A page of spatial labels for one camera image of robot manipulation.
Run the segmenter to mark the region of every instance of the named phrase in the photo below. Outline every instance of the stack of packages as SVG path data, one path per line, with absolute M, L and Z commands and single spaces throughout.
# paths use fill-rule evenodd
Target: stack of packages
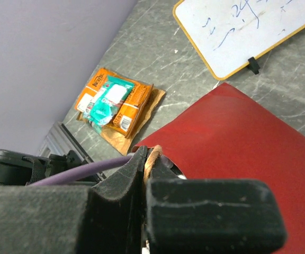
M 77 99 L 77 119 L 91 124 L 101 137 L 126 155 L 164 94 L 154 85 L 101 68 Z

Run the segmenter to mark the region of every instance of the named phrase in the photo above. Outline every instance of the whiteboard frame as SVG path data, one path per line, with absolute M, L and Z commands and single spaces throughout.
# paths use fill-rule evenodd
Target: whiteboard frame
M 175 18 L 175 20 L 177 21 L 177 23 L 180 25 L 180 27 L 182 28 L 183 32 L 185 33 L 185 35 L 188 37 L 188 39 L 190 40 L 192 46 L 195 48 L 195 50 L 197 51 L 197 53 L 200 55 L 202 61 L 204 62 L 204 64 L 207 66 L 207 68 L 210 70 L 211 74 L 213 75 L 213 77 L 217 80 L 226 80 L 227 78 L 231 77 L 232 75 L 234 75 L 235 73 L 239 72 L 240 70 L 242 70 L 243 68 L 247 67 L 249 65 L 249 62 L 246 62 L 245 64 L 241 65 L 240 67 L 238 67 L 236 70 L 232 71 L 231 73 L 229 73 L 227 76 L 220 78 L 218 76 L 216 76 L 216 74 L 214 73 L 214 71 L 211 69 L 209 63 L 206 61 L 206 59 L 204 58 L 204 56 L 202 55 L 201 51 L 198 49 L 198 47 L 196 46 L 195 42 L 192 40 L 192 38 L 190 37 L 190 35 L 188 34 L 188 32 L 186 31 L 186 29 L 184 28 L 182 22 L 178 19 L 177 15 L 176 15 L 176 9 L 178 6 L 180 6 L 184 1 L 186 0 L 180 0 L 177 4 L 175 4 L 174 8 L 173 8 L 173 16 Z M 264 54 L 268 53 L 269 51 L 271 51 L 272 49 L 274 49 L 275 47 L 277 47 L 278 45 L 280 45 L 282 42 L 286 41 L 287 39 L 289 39 L 290 37 L 292 37 L 293 35 L 297 34 L 298 32 L 300 32 L 301 30 L 303 30 L 305 28 L 305 24 L 303 26 L 301 26 L 300 28 L 296 29 L 295 31 L 293 31 L 292 33 L 290 33 L 289 35 L 287 35 L 286 37 L 284 37 L 282 40 L 278 41 L 277 43 L 275 43 L 274 45 L 272 45 L 271 47 L 269 47 L 268 49 L 264 50 L 263 52 L 261 52 L 260 54 L 254 56 L 255 59 L 260 58 L 261 56 L 263 56 Z

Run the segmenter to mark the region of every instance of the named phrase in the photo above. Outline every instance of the purple tube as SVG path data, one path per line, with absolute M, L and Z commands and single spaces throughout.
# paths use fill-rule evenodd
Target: purple tube
M 50 176 L 29 186 L 47 186 L 68 184 L 82 178 L 95 175 L 96 173 L 106 171 L 112 168 L 121 167 L 130 160 L 131 156 L 118 157 L 110 160 L 103 160 L 85 164 L 70 170 Z

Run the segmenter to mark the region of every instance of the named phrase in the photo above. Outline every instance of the red mat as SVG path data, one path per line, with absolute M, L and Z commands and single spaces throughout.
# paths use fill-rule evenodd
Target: red mat
M 305 137 L 224 83 L 137 146 L 161 145 L 187 178 L 255 178 L 289 233 L 276 253 L 305 254 Z

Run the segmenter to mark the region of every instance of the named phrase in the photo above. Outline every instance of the barcode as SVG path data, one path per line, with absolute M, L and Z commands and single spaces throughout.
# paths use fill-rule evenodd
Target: barcode
M 132 121 L 132 119 L 130 117 L 127 117 L 124 115 L 122 117 L 121 123 L 120 123 L 121 129 L 123 131 L 128 131 L 131 121 Z

